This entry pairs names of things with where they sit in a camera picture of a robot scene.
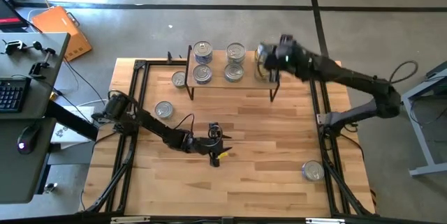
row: concrete floor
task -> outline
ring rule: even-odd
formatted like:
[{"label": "concrete floor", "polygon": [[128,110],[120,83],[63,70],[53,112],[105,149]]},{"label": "concrete floor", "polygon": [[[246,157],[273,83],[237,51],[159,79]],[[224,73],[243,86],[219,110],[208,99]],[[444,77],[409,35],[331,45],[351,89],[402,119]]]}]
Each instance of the concrete floor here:
[{"label": "concrete floor", "polygon": [[[310,5],[310,0],[51,0],[92,3],[168,4],[265,4]],[[322,6],[446,6],[446,0],[318,0]],[[31,8],[18,11],[27,17]],[[210,41],[224,49],[237,41],[254,49],[262,41],[277,42],[281,33],[291,33],[305,47],[319,52],[315,21],[310,11],[241,10],[99,10],[71,9],[94,50],[73,61],[73,67],[104,96],[117,57],[164,57],[186,54],[188,44]],[[417,85],[424,74],[447,60],[447,16],[445,13],[341,13],[321,14],[330,57],[343,66],[388,78],[407,59],[420,64],[419,72],[396,84],[404,93]],[[401,75],[409,69],[402,69]],[[66,91],[75,104],[96,100],[96,94],[75,81],[66,67],[56,87]],[[349,91],[352,106],[370,97]],[[365,152],[370,186],[376,191],[378,214],[420,221],[446,222],[447,172],[411,178],[409,168],[425,165],[422,151],[406,113],[382,120],[360,123],[360,143]],[[434,141],[441,160],[447,156],[446,143]],[[0,206],[0,219],[25,216],[71,214],[78,210],[79,194],[88,167],[53,167],[49,181],[61,184],[54,195],[36,196],[29,204]]]}]

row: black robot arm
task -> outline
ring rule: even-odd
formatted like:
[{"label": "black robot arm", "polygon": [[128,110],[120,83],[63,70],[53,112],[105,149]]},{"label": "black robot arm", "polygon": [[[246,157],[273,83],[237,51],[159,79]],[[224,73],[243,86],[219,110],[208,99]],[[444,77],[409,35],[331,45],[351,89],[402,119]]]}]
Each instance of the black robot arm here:
[{"label": "black robot arm", "polygon": [[400,95],[389,81],[342,68],[332,59],[305,49],[292,36],[281,36],[278,45],[261,43],[258,55],[267,70],[285,70],[302,81],[312,77],[318,81],[336,82],[373,96],[370,102],[346,112],[317,115],[318,123],[336,135],[347,124],[375,116],[396,117],[400,112]]},{"label": "black robot arm", "polygon": [[142,126],[161,137],[163,143],[175,151],[208,154],[210,165],[213,167],[219,167],[219,156],[231,149],[231,147],[224,148],[222,139],[230,137],[222,134],[218,123],[210,123],[208,137],[194,137],[190,130],[170,128],[165,125],[147,110],[139,108],[136,101],[120,91],[115,91],[115,94],[109,97],[104,111],[93,114],[92,117],[97,121],[107,119],[115,122],[114,129],[125,135]]}]

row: keyboard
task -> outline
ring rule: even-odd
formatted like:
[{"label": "keyboard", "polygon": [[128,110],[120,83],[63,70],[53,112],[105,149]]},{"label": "keyboard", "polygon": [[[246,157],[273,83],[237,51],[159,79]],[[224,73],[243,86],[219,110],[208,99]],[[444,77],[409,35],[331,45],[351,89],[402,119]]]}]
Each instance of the keyboard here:
[{"label": "keyboard", "polygon": [[29,83],[29,77],[0,77],[0,113],[22,111]]}]

